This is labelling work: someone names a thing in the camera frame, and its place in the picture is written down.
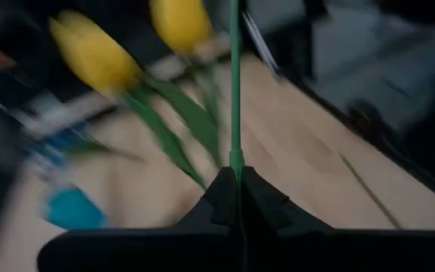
green stick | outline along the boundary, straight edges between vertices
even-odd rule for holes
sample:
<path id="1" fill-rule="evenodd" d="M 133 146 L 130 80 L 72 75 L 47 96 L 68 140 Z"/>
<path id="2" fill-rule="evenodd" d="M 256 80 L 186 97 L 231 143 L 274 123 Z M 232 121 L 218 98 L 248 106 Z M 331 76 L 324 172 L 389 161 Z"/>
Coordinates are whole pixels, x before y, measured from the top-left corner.
<path id="1" fill-rule="evenodd" d="M 239 0 L 231 1 L 231 65 L 232 65 L 232 95 L 231 95 L 231 151 L 230 166 L 234 170 L 238 190 L 241 184 L 241 171 L 245 160 L 241 150 L 241 78 L 240 78 L 240 39 L 239 34 Z"/>

wooden table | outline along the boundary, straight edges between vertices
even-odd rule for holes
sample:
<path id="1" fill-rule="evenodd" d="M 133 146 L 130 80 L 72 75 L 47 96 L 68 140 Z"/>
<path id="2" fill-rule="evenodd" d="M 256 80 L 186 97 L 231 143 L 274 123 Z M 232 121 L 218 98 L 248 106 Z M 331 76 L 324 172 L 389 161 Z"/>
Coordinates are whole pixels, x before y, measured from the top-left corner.
<path id="1" fill-rule="evenodd" d="M 230 64 L 217 69 L 226 122 L 223 155 L 230 147 Z M 189 82 L 182 87 L 191 95 Z M 195 167 L 210 183 L 217 169 L 169 105 L 159 112 L 187 146 Z M 145 162 L 115 155 L 89 156 L 72 165 L 72 178 L 116 227 L 166 227 L 203 194 L 157 147 L 134 115 L 110 116 L 91 128 L 114 147 Z M 276 82 L 255 57 L 242 58 L 242 142 L 247 165 L 303 209 L 334 227 L 392 229 L 389 218 L 344 164 L 347 158 L 370 190 L 405 229 L 435 229 L 435 194 L 348 131 L 287 81 Z M 41 246 L 62 233 L 40 218 L 47 190 L 28 161 L 21 169 L 0 227 L 0 272 L 34 271 Z"/>

tulip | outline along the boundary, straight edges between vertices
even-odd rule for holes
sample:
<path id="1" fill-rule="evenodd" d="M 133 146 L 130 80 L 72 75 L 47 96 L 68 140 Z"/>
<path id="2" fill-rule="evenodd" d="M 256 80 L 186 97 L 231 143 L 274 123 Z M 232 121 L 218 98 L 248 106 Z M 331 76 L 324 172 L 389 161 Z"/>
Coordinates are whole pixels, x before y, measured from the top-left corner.
<path id="1" fill-rule="evenodd" d="M 187 55 L 194 46 L 209 39 L 211 21 L 201 0 L 152 0 L 153 25 L 174 52 Z"/>
<path id="2" fill-rule="evenodd" d="M 63 59 L 85 84 L 103 94 L 134 87 L 142 70 L 134 58 L 98 25 L 75 11 L 50 19 Z"/>

green leaf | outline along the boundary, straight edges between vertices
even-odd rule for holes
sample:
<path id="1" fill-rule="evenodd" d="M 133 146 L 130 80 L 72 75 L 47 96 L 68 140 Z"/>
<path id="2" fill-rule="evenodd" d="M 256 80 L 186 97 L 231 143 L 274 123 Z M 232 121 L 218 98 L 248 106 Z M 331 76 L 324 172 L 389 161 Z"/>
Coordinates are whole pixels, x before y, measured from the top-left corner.
<path id="1" fill-rule="evenodd" d="M 92 154 L 92 153 L 108 153 L 110 152 L 108 148 L 104 145 L 96 144 L 92 141 L 78 141 L 73 144 L 67 151 L 68 156 L 71 159 L 78 159 L 81 156 Z"/>
<path id="2" fill-rule="evenodd" d="M 204 106 L 206 111 L 211 116 L 215 125 L 219 128 L 219 97 L 221 95 L 221 90 L 219 85 L 214 79 L 214 64 L 213 63 L 200 63 L 197 60 L 191 59 L 190 61 L 190 72 L 192 73 L 193 81 L 195 85 L 202 91 Z M 202 86 L 197 82 L 196 77 L 202 72 L 206 86 Z"/>
<path id="3" fill-rule="evenodd" d="M 211 155 L 215 165 L 221 168 L 223 163 L 219 154 L 219 131 L 213 118 L 176 85 L 152 77 L 147 78 L 147 83 L 170 103 L 194 138 Z"/>
<path id="4" fill-rule="evenodd" d="M 150 106 L 148 88 L 145 83 L 142 84 L 131 95 L 125 95 L 124 102 L 147 124 L 172 162 L 205 190 L 204 179 L 191 165 L 179 137 L 169 129 L 164 120 Z"/>

flower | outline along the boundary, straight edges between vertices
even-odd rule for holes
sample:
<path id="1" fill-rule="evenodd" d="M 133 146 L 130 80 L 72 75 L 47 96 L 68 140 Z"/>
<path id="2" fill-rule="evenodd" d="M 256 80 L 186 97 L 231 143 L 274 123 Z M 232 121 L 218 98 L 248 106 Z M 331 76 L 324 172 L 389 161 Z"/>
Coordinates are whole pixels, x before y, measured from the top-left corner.
<path id="1" fill-rule="evenodd" d="M 211 36 L 212 27 L 201 0 L 152 0 L 154 28 L 174 52 L 190 54 Z"/>
<path id="2" fill-rule="evenodd" d="M 124 48 L 78 12 L 63 11 L 58 20 L 50 19 L 50 31 L 69 68 L 100 93 L 128 89 L 142 75 Z"/>

